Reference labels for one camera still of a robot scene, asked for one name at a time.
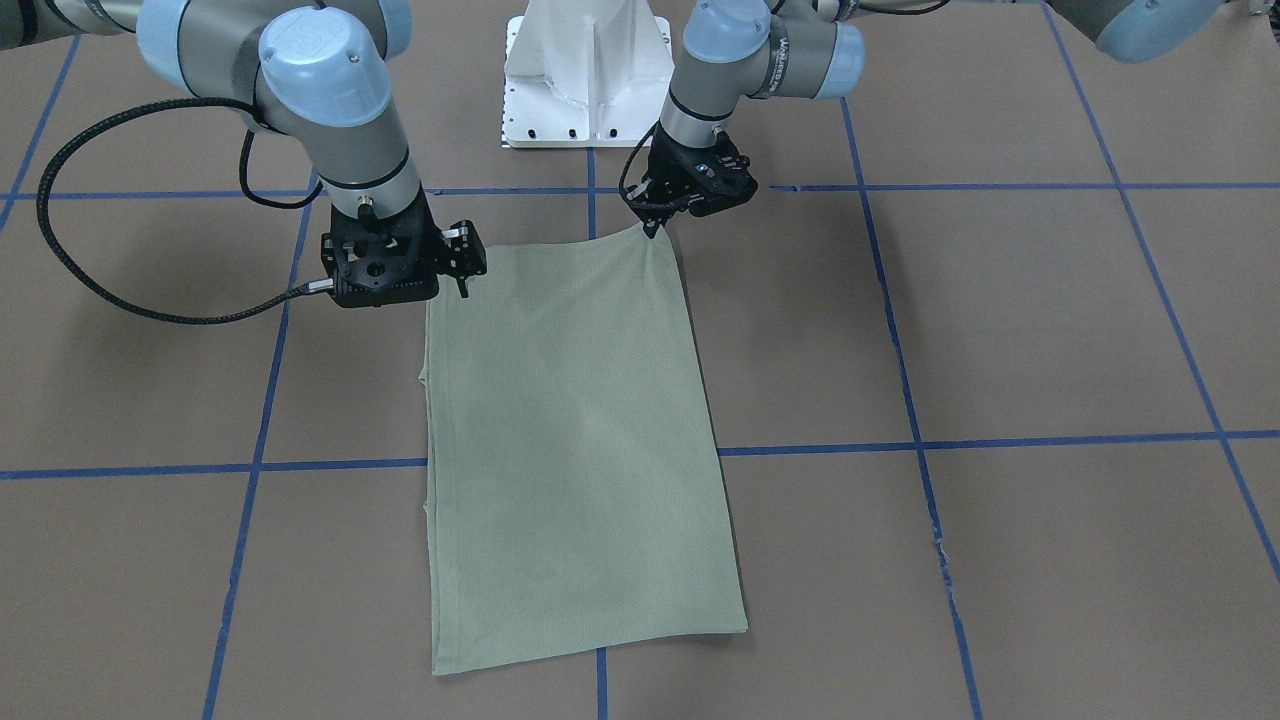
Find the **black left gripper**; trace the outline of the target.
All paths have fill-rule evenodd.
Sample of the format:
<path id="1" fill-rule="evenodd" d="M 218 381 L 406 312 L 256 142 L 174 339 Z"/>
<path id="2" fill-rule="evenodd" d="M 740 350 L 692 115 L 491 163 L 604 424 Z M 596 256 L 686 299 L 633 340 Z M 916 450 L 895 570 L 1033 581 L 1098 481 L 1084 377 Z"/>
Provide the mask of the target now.
<path id="1" fill-rule="evenodd" d="M 653 126 L 643 141 L 652 142 L 646 172 L 639 184 L 625 188 L 625 202 L 650 240 L 680 211 L 708 217 L 749 202 L 758 190 L 750 158 L 722 129 L 713 132 L 707 149 L 681 145 L 660 126 Z"/>

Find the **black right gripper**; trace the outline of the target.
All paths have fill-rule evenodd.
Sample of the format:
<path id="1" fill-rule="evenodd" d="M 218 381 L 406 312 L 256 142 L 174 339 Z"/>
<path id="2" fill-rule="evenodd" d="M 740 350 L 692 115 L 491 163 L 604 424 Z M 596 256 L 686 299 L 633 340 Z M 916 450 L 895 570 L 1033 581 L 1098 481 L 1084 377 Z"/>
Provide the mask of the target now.
<path id="1" fill-rule="evenodd" d="M 332 211 L 320 254 L 335 286 L 431 284 L 448 275 L 460 296 L 470 297 L 470 278 L 488 273 L 486 250 L 472 222 L 440 229 L 422 190 L 396 214 L 380 217 L 380 210 L 372 193 L 358 192 L 353 215 Z"/>

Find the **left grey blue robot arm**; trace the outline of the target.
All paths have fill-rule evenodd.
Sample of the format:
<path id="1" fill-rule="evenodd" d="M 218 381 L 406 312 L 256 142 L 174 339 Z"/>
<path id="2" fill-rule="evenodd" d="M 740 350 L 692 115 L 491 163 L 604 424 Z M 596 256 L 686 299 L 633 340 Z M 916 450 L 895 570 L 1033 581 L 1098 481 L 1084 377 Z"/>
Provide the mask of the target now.
<path id="1" fill-rule="evenodd" d="M 744 99 L 838 99 L 867 64 L 856 14 L 916 17 L 940 1 L 699 1 L 658 120 L 640 147 L 646 169 L 618 192 L 655 237 L 677 214 L 708 217 L 748 202 L 758 183 L 728 123 Z"/>

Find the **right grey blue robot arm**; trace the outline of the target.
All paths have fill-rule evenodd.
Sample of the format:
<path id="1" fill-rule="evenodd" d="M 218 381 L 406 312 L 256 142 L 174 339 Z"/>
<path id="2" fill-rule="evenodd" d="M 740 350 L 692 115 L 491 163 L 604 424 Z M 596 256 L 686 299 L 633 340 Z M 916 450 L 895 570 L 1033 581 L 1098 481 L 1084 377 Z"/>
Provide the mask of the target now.
<path id="1" fill-rule="evenodd" d="M 61 164 L 106 129 L 178 108 L 229 108 L 251 135 L 297 140 L 330 199 L 325 277 L 287 292 L 342 307 L 426 301 L 439 279 L 461 293 L 486 273 L 472 222 L 433 219 L 401 123 L 387 63 L 412 38 L 406 1 L 5 1 L 3 49 L 76 35 L 128 33 L 151 70 L 184 92 L 99 122 L 69 141 L 38 184 L 49 247 L 87 274 L 52 233 L 49 195 Z"/>

